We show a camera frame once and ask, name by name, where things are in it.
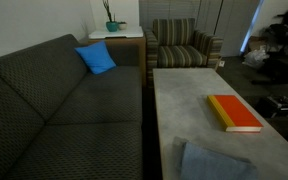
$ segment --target book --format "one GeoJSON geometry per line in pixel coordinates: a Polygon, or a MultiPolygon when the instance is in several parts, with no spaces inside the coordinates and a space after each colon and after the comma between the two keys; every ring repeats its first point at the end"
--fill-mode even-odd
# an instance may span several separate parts
{"type": "Polygon", "coordinates": [[[207,101],[227,132],[260,132],[263,125],[234,95],[208,95],[207,101]]]}

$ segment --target chair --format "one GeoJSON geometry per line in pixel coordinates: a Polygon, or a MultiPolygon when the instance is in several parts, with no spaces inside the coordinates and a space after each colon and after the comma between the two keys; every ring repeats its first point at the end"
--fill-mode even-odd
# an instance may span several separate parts
{"type": "Polygon", "coordinates": [[[153,87],[154,68],[217,68],[223,40],[194,30],[195,19],[155,19],[146,30],[146,78],[153,87]]]}

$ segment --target wall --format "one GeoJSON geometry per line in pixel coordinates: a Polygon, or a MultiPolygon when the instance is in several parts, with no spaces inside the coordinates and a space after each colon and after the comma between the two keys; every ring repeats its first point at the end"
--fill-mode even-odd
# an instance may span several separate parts
{"type": "Polygon", "coordinates": [[[0,0],[0,56],[64,34],[95,29],[90,0],[0,0]]]}
{"type": "MultiPolygon", "coordinates": [[[[96,29],[105,29],[108,21],[106,10],[102,0],[90,0],[96,29]]],[[[139,3],[138,0],[109,0],[112,19],[115,13],[116,21],[125,21],[128,26],[139,26],[139,3]]]]}
{"type": "Polygon", "coordinates": [[[281,23],[281,18],[274,18],[278,14],[288,11],[288,0],[264,0],[260,13],[252,30],[253,36],[260,36],[269,25],[281,23]]]}

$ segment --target coffee table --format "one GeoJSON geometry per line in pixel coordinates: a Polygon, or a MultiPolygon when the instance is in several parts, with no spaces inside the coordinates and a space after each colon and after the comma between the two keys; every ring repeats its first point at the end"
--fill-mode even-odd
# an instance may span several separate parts
{"type": "Polygon", "coordinates": [[[179,179],[180,145],[185,141],[249,159],[260,179],[288,179],[288,142],[213,69],[153,73],[163,179],[179,179]],[[263,124],[261,132],[224,132],[206,102],[209,94],[236,95],[263,124]]]}

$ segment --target curtain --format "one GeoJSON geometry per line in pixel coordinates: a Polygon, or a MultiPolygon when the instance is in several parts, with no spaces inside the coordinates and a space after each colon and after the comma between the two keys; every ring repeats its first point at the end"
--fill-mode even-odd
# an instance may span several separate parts
{"type": "Polygon", "coordinates": [[[153,19],[197,18],[202,0],[139,0],[140,25],[152,29],[153,19]]]}

